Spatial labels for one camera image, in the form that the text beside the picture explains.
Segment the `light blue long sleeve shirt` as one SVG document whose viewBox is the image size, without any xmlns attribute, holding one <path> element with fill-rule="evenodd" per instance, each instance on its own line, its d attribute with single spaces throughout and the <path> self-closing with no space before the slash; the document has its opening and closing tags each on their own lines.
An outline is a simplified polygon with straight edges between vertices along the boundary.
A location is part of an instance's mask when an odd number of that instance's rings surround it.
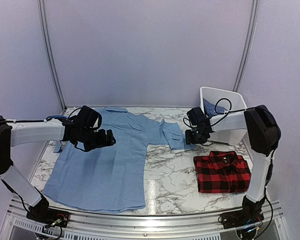
<svg viewBox="0 0 300 240">
<path fill-rule="evenodd" d="M 178 123 L 152 120 L 125 108 L 105 107 L 98 112 L 102 128 L 113 132 L 115 144 L 83 152 L 67 143 L 42 192 L 57 203 L 86 211 L 143 209 L 148 145 L 188 149 L 185 135 Z"/>
</svg>

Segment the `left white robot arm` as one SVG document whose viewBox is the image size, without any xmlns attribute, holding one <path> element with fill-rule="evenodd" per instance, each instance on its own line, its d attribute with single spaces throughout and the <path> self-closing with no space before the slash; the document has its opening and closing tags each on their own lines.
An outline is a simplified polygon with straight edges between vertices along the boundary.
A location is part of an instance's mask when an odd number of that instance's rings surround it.
<svg viewBox="0 0 300 240">
<path fill-rule="evenodd" d="M 66 222 L 69 214 L 50 208 L 48 200 L 15 166 L 11 159 L 11 148 L 42 141 L 70 142 L 75 147 L 82 143 L 83 152 L 113 146 L 116 143 L 113 132 L 95 126 L 95 123 L 101 122 L 98 116 L 88 120 L 77 116 L 15 120 L 4 119 L 0 115 L 0 180 L 21 199 L 22 204 L 28 204 L 25 209 L 28 219 L 55 224 Z"/>
</svg>

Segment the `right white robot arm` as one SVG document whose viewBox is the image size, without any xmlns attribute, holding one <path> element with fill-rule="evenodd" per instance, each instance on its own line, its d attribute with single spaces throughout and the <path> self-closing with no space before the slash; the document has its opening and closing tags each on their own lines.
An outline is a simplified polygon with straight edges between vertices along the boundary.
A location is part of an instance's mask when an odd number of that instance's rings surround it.
<svg viewBox="0 0 300 240">
<path fill-rule="evenodd" d="M 251 179 L 242 209 L 224 213 L 222 220 L 242 225 L 251 224 L 260 216 L 267 195 L 266 188 L 272 177 L 273 158 L 281 138 L 281 130 L 265 105 L 246 109 L 226 110 L 214 116 L 207 116 L 200 107 L 187 112 L 189 129 L 185 131 L 186 143 L 204 144 L 212 133 L 228 130 L 246 130 L 252 150 L 253 161 Z"/>
</svg>

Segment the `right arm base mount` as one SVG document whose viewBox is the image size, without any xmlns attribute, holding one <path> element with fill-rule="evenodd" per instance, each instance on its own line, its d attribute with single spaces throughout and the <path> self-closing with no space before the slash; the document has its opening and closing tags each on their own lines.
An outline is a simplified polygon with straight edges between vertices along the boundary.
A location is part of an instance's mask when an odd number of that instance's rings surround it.
<svg viewBox="0 0 300 240">
<path fill-rule="evenodd" d="M 235 210 L 222 213 L 218 221 L 224 229 L 243 227 L 255 223 L 261 223 L 264 220 L 263 212 L 257 211 L 253 215 L 246 213 L 244 210 Z"/>
</svg>

